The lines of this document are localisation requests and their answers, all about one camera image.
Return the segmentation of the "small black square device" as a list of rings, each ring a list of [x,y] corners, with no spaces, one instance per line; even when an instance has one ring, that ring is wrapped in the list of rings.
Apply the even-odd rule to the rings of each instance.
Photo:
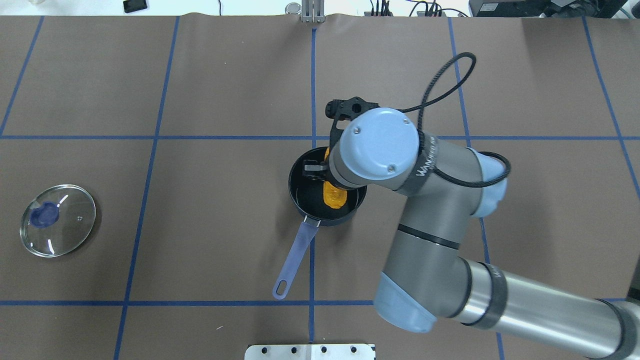
[[[125,14],[132,14],[148,9],[147,0],[123,0],[122,7]]]

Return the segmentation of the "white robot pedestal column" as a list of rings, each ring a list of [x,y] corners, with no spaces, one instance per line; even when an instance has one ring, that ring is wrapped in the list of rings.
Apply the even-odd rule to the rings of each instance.
[[[374,344],[254,344],[247,347],[245,360],[376,360]]]

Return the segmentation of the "black orange power strip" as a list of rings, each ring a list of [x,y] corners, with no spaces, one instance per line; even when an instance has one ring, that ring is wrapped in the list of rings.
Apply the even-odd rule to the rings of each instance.
[[[443,18],[446,9],[437,0],[367,0],[361,12],[370,17]]]

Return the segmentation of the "yellow corn cob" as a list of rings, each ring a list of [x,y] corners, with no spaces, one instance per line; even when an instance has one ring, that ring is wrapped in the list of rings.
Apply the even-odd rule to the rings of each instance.
[[[322,201],[327,207],[338,210],[345,207],[348,200],[348,191],[334,186],[329,182],[328,175],[330,175],[329,168],[326,170],[326,178],[322,183]]]

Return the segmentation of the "black laptop computer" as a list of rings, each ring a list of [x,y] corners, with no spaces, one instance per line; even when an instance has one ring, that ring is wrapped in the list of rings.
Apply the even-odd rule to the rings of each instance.
[[[473,18],[611,19],[637,0],[469,0]]]

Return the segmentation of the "dark blue saucepan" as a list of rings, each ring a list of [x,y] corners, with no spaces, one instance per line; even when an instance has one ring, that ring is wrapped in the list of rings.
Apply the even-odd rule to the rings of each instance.
[[[366,186],[348,189],[345,207],[341,209],[327,207],[322,198],[323,181],[302,176],[304,160],[326,162],[327,170],[329,148],[320,146],[303,153],[290,169],[288,191],[295,208],[302,215],[302,222],[272,288],[272,296],[276,300],[283,300],[288,296],[306,251],[320,227],[338,226],[349,221],[361,207],[367,194]]]

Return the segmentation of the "aluminium frame post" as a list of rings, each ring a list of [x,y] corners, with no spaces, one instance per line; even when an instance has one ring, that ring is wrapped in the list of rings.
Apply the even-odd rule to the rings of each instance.
[[[326,20],[324,0],[300,0],[302,23],[321,24]]]

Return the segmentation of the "glass pot lid blue knob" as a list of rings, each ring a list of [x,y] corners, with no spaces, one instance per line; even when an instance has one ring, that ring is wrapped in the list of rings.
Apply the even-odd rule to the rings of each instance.
[[[23,212],[19,235],[25,249],[42,258],[75,251],[92,234],[98,218],[93,196],[75,184],[60,184],[38,194]]]

